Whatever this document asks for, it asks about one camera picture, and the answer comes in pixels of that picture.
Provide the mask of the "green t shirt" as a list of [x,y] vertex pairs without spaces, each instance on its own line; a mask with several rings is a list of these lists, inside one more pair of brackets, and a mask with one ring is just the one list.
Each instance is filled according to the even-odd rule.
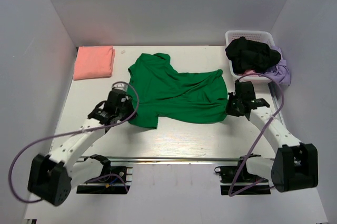
[[156,129],[161,117],[193,124],[223,121],[228,103],[221,69],[205,73],[179,73],[168,54],[142,53],[128,68],[128,94],[137,107],[131,125]]

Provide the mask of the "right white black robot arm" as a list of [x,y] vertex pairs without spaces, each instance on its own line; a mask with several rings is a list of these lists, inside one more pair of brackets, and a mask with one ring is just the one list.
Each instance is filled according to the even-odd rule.
[[[279,192],[314,188],[319,183],[318,150],[293,136],[276,118],[269,103],[257,99],[251,82],[235,82],[235,91],[229,93],[226,107],[229,116],[244,116],[259,131],[259,135],[241,157],[232,179],[229,196],[233,197],[252,188],[263,180],[271,181]],[[252,152],[265,137],[275,153],[273,159],[254,155]]]

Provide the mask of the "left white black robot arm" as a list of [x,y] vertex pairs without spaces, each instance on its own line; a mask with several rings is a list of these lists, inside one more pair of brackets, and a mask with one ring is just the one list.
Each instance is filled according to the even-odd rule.
[[112,89],[107,100],[98,103],[88,114],[79,133],[72,133],[59,147],[33,159],[29,192],[59,206],[78,185],[107,181],[111,176],[111,162],[107,157],[93,154],[82,162],[78,159],[110,128],[129,120],[134,114],[131,96],[122,89]]

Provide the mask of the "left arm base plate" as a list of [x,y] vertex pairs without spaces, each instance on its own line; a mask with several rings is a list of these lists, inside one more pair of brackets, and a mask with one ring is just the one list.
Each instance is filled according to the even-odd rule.
[[132,181],[132,166],[103,166],[97,164],[80,171],[74,183],[77,186],[98,186],[103,188],[128,186]]

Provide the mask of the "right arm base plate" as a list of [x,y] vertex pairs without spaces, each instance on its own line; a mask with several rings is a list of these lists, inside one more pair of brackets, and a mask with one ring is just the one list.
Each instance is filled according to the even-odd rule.
[[[236,166],[217,166],[214,168],[214,172],[221,177],[222,183],[231,183],[239,169],[239,165]],[[236,182],[239,183],[253,183],[260,180],[261,177],[253,174],[249,174],[246,166],[241,170]]]

